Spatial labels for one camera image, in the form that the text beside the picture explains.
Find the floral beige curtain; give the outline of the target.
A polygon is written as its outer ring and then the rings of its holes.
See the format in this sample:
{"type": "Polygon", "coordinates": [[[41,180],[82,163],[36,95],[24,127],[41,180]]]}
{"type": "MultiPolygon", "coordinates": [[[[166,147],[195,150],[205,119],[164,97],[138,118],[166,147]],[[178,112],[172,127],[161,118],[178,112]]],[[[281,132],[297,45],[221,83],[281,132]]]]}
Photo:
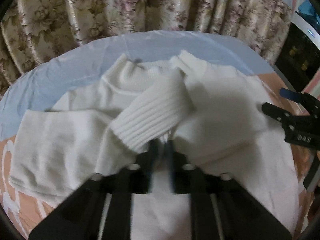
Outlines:
{"type": "Polygon", "coordinates": [[[236,37],[274,64],[290,0],[13,0],[1,18],[1,93],[78,46],[122,34],[199,31],[236,37]]]}

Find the white appliance with dark window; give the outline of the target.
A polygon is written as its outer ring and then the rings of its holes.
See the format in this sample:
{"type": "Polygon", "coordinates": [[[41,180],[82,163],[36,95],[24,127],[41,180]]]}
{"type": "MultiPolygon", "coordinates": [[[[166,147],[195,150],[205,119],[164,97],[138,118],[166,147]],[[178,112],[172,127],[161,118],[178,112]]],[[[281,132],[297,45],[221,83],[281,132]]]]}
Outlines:
{"type": "Polygon", "coordinates": [[[319,23],[296,11],[275,66],[295,91],[301,92],[319,70],[319,23]]]}

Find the blue and orange bedsheet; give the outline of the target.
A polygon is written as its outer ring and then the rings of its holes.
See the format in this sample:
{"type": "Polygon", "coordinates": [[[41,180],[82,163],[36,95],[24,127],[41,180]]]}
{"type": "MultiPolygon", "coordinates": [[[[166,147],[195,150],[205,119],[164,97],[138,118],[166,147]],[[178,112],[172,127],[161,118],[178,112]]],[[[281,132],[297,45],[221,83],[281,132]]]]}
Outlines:
{"type": "MultiPolygon", "coordinates": [[[[272,67],[232,37],[151,31],[103,38],[73,49],[24,74],[1,100],[1,207],[23,237],[55,208],[9,183],[15,138],[26,111],[47,111],[66,92],[99,81],[121,55],[135,63],[146,63],[167,61],[182,51],[211,64],[232,66],[242,74],[259,77],[273,93],[270,103],[296,114],[300,112],[298,107],[280,98],[278,90],[283,83],[272,67]]],[[[310,202],[301,178],[308,165],[308,153],[296,146],[290,147],[298,179],[297,224],[294,232],[290,232],[295,235],[302,227],[310,202]]]]}

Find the white knit sweater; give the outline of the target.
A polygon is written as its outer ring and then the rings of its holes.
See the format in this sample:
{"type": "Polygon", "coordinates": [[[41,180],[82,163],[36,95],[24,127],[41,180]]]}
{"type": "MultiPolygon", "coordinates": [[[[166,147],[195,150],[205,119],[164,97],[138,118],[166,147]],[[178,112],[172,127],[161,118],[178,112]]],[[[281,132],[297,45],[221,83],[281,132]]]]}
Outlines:
{"type": "Polygon", "coordinates": [[[167,61],[121,55],[101,79],[23,116],[9,183],[56,207],[90,175],[117,173],[148,142],[174,140],[204,172],[231,173],[294,232],[298,179],[284,132],[261,111],[271,89],[257,76],[182,51],[167,61]]]}

